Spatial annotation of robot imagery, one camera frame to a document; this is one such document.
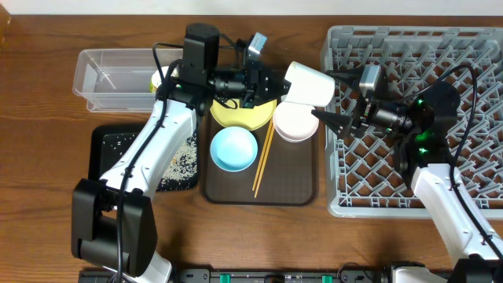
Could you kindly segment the clear plastic bin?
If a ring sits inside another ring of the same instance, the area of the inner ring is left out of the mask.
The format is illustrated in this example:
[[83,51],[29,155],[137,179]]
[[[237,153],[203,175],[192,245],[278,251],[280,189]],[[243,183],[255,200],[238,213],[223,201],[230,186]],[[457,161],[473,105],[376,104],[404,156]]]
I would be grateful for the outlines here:
[[91,112],[152,112],[156,93],[149,84],[158,71],[158,56],[163,71],[182,58],[181,48],[91,49],[78,57],[73,93],[86,99]]

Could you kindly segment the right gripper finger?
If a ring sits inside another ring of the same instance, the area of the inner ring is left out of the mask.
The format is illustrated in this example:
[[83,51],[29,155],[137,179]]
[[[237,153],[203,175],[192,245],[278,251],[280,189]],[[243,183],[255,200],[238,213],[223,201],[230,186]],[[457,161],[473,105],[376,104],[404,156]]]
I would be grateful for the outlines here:
[[311,114],[322,121],[338,138],[346,138],[351,134],[353,117],[334,112],[312,110]]
[[347,70],[327,70],[325,74],[351,89],[358,89],[363,72],[364,68],[358,67]]

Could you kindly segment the pink bowl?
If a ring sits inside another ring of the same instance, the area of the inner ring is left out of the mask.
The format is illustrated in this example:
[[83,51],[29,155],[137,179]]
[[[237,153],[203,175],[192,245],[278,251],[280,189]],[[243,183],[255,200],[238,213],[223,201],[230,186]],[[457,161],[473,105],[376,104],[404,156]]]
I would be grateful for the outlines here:
[[311,112],[314,106],[281,102],[273,115],[275,131],[287,142],[303,142],[311,138],[319,126],[319,119]]

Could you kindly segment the grey dishwasher rack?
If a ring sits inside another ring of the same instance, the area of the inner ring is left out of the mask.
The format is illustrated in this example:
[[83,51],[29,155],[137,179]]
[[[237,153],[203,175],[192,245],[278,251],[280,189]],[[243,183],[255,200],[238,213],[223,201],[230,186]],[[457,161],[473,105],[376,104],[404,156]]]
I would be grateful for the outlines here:
[[[502,30],[418,26],[334,26],[321,50],[323,70],[382,66],[396,97],[415,94],[459,66],[461,93],[447,135],[468,193],[488,219],[502,217]],[[325,133],[329,212],[349,218],[425,219],[427,211],[392,166],[392,145],[370,128],[361,138]]]

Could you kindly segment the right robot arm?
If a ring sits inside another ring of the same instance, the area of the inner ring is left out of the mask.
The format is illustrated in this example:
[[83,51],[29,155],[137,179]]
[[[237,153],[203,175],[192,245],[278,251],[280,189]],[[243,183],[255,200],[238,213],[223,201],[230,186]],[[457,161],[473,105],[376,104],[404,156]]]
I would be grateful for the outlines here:
[[376,127],[395,138],[393,165],[433,220],[453,260],[449,277],[417,263],[388,267],[382,282],[500,282],[502,239],[466,190],[457,160],[446,139],[457,123],[461,96],[446,81],[459,66],[445,71],[425,89],[393,98],[385,71],[376,65],[334,71],[327,76],[359,93],[352,115],[312,113],[339,138],[360,138]]

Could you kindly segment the yellow plate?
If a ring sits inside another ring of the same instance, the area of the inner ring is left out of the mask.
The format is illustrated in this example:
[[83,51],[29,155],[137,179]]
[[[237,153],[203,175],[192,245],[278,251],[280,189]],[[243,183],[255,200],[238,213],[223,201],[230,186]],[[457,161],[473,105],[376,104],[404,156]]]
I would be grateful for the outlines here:
[[216,122],[223,127],[243,127],[253,131],[269,123],[276,107],[277,102],[270,101],[254,108],[231,109],[214,101],[210,111]]

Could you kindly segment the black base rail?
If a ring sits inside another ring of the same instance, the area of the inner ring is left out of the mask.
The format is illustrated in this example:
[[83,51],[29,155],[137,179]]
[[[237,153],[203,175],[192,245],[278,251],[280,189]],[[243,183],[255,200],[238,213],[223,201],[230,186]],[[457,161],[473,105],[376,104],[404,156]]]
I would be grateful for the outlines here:
[[385,271],[372,271],[357,268],[356,265],[344,267],[341,271],[301,272],[301,271],[256,271],[256,270],[208,270],[185,269],[175,271],[168,283],[322,283],[322,282],[391,282]]

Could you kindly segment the black waste tray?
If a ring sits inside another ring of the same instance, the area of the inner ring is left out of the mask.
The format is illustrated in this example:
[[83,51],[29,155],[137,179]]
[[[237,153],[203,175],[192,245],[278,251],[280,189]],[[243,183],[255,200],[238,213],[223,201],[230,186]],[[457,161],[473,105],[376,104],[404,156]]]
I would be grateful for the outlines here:
[[97,176],[97,174],[99,173],[100,167],[101,142],[102,138],[106,134],[138,133],[139,135],[139,132],[142,130],[143,126],[143,123],[116,123],[106,124],[95,128],[91,135],[88,179],[97,181],[100,178]]

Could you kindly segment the light blue bowl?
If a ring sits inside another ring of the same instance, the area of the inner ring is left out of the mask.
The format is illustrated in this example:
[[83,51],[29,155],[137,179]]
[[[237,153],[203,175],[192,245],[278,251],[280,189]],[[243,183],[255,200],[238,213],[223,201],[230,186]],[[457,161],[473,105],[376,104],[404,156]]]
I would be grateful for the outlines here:
[[224,128],[211,140],[211,159],[224,171],[243,171],[255,162],[257,155],[258,142],[251,131],[243,127]]

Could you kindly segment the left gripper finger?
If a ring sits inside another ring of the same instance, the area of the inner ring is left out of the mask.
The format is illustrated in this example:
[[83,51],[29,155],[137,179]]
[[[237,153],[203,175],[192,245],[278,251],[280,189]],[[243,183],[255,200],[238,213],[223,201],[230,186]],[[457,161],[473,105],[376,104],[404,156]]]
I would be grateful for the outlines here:
[[291,83],[286,79],[274,80],[270,84],[270,96],[277,101],[284,101],[288,96]]
[[266,69],[264,72],[268,80],[274,81],[283,81],[286,75],[286,71],[280,69]]

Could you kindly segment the white cup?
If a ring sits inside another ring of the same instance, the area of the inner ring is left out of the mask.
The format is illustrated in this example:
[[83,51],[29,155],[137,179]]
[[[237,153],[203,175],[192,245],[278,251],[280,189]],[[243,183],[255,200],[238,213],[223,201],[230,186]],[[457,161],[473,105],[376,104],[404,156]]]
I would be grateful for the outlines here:
[[301,105],[325,107],[332,100],[336,88],[333,77],[296,61],[288,66],[285,79],[291,86],[282,101]]

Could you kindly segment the right wooden chopstick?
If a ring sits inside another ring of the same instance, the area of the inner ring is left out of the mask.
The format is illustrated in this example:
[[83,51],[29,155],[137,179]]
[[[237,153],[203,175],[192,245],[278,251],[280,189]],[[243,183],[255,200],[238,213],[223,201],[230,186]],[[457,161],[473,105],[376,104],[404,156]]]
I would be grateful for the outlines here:
[[[272,142],[273,136],[274,136],[274,128],[273,128],[273,130],[272,130],[272,132],[271,132],[271,136],[270,136],[270,140],[269,140],[269,142],[270,142],[270,146],[271,146],[271,142]],[[269,148],[268,148],[268,150],[267,150],[267,153],[266,153],[266,159],[265,159],[264,164],[263,164],[263,173],[264,173],[264,171],[265,171],[266,162],[267,162],[267,159],[268,159],[268,156],[269,156],[270,146],[269,146]]]

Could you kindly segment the white paper waste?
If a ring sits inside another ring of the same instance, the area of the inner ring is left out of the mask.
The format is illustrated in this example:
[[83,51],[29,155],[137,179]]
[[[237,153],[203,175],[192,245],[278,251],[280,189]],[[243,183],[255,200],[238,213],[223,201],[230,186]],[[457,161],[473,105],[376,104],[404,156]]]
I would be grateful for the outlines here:
[[[178,77],[178,67],[176,67],[174,69],[174,71],[171,73],[171,77],[173,78],[177,78]],[[151,80],[150,80],[150,84],[149,84],[149,90],[151,93],[155,93],[158,89],[158,87],[161,85],[162,83],[162,79],[160,77],[160,72],[159,71],[155,71],[153,74],[152,74],[152,77],[151,77]]]

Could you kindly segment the rice leftovers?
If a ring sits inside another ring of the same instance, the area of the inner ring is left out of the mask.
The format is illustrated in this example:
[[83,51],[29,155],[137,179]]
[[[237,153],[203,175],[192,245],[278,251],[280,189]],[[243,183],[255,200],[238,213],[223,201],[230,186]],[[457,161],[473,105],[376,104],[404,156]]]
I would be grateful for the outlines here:
[[[102,138],[98,177],[110,169],[129,149],[138,133],[106,134]],[[192,189],[198,182],[198,133],[195,132],[175,153],[168,169],[163,173],[157,190],[176,191]]]

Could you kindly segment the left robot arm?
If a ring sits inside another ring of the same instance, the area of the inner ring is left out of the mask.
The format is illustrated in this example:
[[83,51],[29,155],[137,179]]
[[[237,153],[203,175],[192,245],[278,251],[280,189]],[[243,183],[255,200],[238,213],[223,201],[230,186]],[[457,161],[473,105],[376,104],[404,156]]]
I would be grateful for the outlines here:
[[100,179],[80,180],[72,195],[74,257],[111,271],[112,282],[166,282],[172,266],[156,251],[152,202],[169,163],[214,103],[254,108],[277,100],[290,82],[259,59],[266,36],[231,42],[237,65],[218,65],[223,33],[190,24],[182,56],[159,68],[149,120]]

